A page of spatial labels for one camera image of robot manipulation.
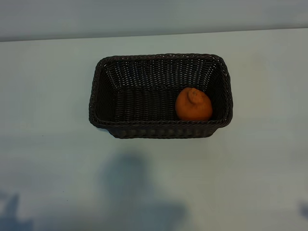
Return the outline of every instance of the white wall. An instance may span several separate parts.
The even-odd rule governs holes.
[[[0,0],[0,41],[307,26],[307,0]]]

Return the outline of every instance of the white table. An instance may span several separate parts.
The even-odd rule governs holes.
[[[307,231],[307,41],[288,29],[0,43],[0,212],[31,231]],[[155,53],[221,56],[232,122],[190,140],[92,126],[97,62]]]

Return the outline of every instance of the orange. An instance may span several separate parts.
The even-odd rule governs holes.
[[[211,100],[196,88],[184,88],[177,97],[175,109],[181,120],[209,120],[213,114]]]

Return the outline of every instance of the rectangular basket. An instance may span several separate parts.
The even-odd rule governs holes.
[[[205,92],[209,121],[181,121],[175,101],[182,89]],[[232,119],[230,76],[222,58],[210,54],[113,56],[96,66],[89,120],[116,138],[201,138]]]

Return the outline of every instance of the woven pattern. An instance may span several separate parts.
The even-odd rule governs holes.
[[[175,101],[182,89],[205,92],[209,121],[181,121]],[[117,138],[200,138],[232,119],[230,76],[222,58],[209,54],[113,56],[96,66],[89,120]]]

